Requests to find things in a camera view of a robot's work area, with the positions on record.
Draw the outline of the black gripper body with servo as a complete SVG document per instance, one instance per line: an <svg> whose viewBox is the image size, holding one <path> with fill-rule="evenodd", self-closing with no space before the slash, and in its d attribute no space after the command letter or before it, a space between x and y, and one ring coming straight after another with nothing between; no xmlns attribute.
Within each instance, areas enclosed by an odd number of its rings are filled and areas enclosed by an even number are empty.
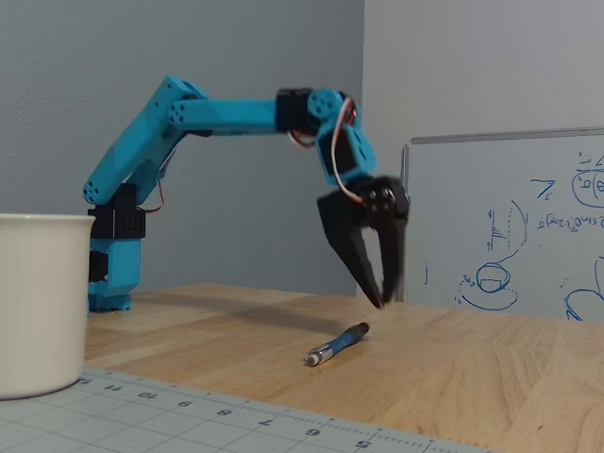
<svg viewBox="0 0 604 453"><path fill-rule="evenodd" d="M372 177L363 182L361 199L364 202L368 226L375 231L397 229L408 221L410 200L399 178Z"/></svg>

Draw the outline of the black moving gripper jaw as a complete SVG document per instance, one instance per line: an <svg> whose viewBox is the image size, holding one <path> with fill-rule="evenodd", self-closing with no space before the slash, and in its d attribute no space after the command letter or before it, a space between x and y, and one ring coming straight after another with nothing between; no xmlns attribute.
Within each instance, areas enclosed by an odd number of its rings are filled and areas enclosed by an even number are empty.
<svg viewBox="0 0 604 453"><path fill-rule="evenodd" d="M405 225L399 224L397 229L376 231L381 253L383 275L380 292L380 302L382 305L388 304L393 299L400 283L407 223Z"/></svg>

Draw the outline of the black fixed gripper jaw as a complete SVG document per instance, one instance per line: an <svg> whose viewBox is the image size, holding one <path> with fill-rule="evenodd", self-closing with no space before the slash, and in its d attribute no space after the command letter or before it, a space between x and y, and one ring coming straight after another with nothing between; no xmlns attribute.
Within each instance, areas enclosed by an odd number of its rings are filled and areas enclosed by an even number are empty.
<svg viewBox="0 0 604 453"><path fill-rule="evenodd" d="M329 245L372 305L382 309L385 303L361 234L364 206L342 192L333 192L318 198L317 208Z"/></svg>

